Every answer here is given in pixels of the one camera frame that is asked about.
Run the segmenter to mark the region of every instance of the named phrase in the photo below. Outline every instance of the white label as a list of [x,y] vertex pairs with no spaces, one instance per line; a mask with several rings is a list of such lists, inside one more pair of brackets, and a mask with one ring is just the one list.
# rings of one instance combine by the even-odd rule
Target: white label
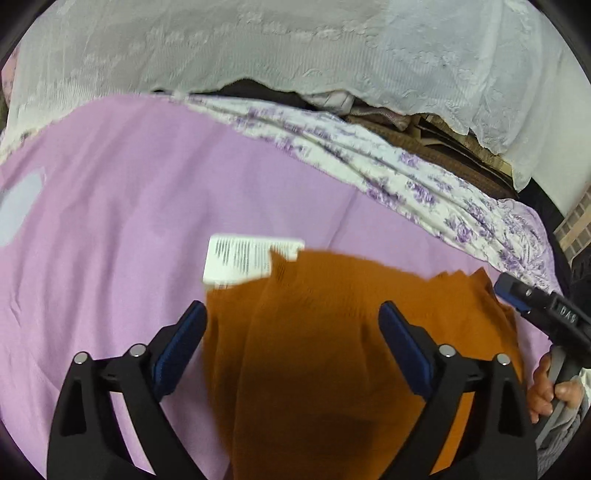
[[271,273],[270,250],[295,260],[304,241],[266,236],[212,235],[207,247],[203,283],[214,287],[235,285]]

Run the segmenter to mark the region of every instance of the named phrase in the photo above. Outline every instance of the black device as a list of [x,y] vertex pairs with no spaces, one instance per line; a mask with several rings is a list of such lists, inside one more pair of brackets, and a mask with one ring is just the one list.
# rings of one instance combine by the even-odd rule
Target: black device
[[[591,318],[583,310],[557,292],[547,294],[508,273],[499,276],[495,293],[552,341],[552,366],[548,377],[553,384],[571,380],[582,368],[591,368]],[[556,398],[552,405],[552,415],[541,417],[534,426],[538,448],[551,442],[551,429],[564,409],[564,403]]]
[[[475,360],[451,345],[438,346],[391,302],[382,305],[377,321],[412,391],[427,402],[381,480],[534,480],[533,433],[511,360],[503,354]],[[159,402],[174,391],[206,324],[206,309],[195,301],[149,345],[137,344],[120,357],[102,360],[77,353],[51,425],[48,480],[205,479]],[[132,464],[113,413],[113,391],[123,394],[155,475]],[[466,392],[475,392],[475,400],[456,458],[446,470],[430,475]]]

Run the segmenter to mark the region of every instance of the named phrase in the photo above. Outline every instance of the blue gripper pad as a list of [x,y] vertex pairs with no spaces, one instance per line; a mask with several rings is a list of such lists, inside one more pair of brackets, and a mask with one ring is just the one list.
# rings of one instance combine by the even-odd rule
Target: blue gripper pad
[[435,372],[433,364],[408,330],[410,325],[391,303],[380,307],[378,324],[408,386],[415,395],[427,401],[433,393]]
[[158,401],[177,388],[185,368],[207,327],[207,310],[203,303],[187,312],[176,333],[154,364],[152,380]]
[[495,282],[495,294],[505,300],[509,305],[514,307],[519,312],[528,312],[531,310],[531,307],[524,301],[514,297],[511,294],[511,287],[517,282],[519,282],[519,280],[517,280],[512,275],[509,275],[508,273],[502,273]]

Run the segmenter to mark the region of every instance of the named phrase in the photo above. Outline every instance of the dark gap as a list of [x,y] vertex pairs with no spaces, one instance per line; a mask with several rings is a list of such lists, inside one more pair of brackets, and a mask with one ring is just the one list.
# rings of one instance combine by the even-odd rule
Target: dark gap
[[519,417],[519,405],[515,391],[509,382],[503,386],[499,433],[513,437],[523,437],[524,428]]
[[61,435],[69,437],[86,433],[86,418],[84,416],[84,405],[82,403],[82,384],[75,381],[70,390],[70,396],[67,400],[68,415],[64,418],[61,425]]

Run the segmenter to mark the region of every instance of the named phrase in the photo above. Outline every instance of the white patch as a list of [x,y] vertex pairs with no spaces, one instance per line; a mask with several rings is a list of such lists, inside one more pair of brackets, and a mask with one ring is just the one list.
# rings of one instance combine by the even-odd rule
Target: white patch
[[7,192],[0,192],[0,247],[14,239],[43,189],[43,174],[32,171]]

